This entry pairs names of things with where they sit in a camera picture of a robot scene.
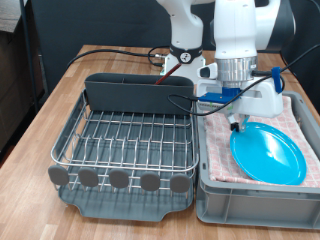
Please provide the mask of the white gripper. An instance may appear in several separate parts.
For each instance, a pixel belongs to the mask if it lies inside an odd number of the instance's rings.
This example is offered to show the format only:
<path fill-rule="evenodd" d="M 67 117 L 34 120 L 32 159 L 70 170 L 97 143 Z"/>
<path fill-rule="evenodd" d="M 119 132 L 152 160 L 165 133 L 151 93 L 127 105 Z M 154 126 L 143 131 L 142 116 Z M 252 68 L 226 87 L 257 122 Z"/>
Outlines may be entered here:
<path fill-rule="evenodd" d="M 283 111 L 281 81 L 272 78 L 254 78 L 237 87 L 225 87 L 217 80 L 199 80 L 196 96 L 201 110 L 229 117 L 232 131 L 239 130 L 234 114 L 241 114 L 240 131 L 244 132 L 250 116 L 274 118 Z"/>

